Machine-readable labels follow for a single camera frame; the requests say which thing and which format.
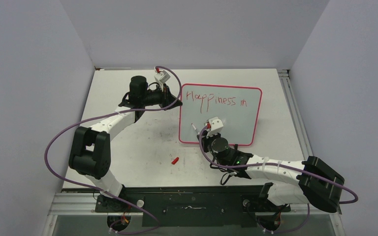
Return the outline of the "red marker cap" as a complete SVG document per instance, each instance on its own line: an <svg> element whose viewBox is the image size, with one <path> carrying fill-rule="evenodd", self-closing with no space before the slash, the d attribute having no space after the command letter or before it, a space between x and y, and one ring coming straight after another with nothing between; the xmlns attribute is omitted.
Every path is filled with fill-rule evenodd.
<svg viewBox="0 0 378 236"><path fill-rule="evenodd" d="M179 161L179 157L176 157L175 159L172 160L171 164L175 165Z"/></svg>

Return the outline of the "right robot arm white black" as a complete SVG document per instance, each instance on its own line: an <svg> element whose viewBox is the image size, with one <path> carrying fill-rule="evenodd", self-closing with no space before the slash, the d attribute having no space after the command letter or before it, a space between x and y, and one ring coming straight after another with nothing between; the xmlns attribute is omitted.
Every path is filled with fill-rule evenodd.
<svg viewBox="0 0 378 236"><path fill-rule="evenodd" d="M230 147L220 134L208 137L203 133L197 138L203 155L212 155L207 158L211 165L236 177L271 182L258 198L264 210L286 204L311 204L335 213L341 204L344 178L316 156L303 161L275 160Z"/></svg>

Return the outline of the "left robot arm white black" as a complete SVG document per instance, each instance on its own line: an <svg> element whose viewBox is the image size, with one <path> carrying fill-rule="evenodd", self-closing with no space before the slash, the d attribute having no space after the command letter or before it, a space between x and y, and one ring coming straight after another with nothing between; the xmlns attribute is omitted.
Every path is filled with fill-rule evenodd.
<svg viewBox="0 0 378 236"><path fill-rule="evenodd" d="M170 75L165 71L154 76L155 89L150 89L144 76L130 80L129 91L111 117L104 118L90 127L75 130L68 165L85 176L99 188L99 203L119 212L128 207L126 188L110 171L111 141L126 127L136 123L148 106L159 105L161 109L182 106L166 84Z"/></svg>

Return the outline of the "pink framed whiteboard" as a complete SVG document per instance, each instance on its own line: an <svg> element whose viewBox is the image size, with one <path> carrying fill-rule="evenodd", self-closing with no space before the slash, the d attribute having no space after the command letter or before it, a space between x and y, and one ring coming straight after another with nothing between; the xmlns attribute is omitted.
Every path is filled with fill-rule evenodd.
<svg viewBox="0 0 378 236"><path fill-rule="evenodd" d="M180 100L179 141L196 144L196 132L208 119L219 117L221 135L230 144L250 146L254 141L262 90L255 87L184 84Z"/></svg>

